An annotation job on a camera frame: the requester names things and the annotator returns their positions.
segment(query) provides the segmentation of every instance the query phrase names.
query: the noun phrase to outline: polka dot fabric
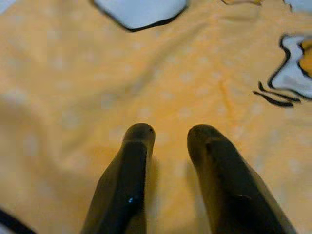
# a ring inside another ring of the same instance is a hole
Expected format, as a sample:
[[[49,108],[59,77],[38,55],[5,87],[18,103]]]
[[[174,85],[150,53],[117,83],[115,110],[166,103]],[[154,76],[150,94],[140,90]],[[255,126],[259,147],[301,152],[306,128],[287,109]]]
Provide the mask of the polka dot fabric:
[[[300,234],[312,232],[311,102],[252,93],[312,16],[282,0],[193,0],[130,33],[86,0],[17,1],[0,15],[0,207],[42,234],[79,233],[126,129],[156,131],[148,233],[209,233],[187,132],[210,124],[262,176]]]

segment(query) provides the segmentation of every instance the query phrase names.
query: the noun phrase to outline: yellow blanket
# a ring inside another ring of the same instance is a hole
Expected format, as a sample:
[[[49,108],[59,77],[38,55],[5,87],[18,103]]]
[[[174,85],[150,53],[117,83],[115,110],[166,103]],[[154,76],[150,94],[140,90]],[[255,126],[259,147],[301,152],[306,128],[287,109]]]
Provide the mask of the yellow blanket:
[[[311,34],[311,22],[282,0],[192,0],[171,23],[130,33],[87,0],[17,1],[0,15],[0,207],[39,234],[79,233],[123,133],[146,122],[148,233],[209,233],[187,132],[210,124],[311,233],[312,103],[253,93],[283,63],[283,34]],[[311,74],[311,53],[298,64]]]

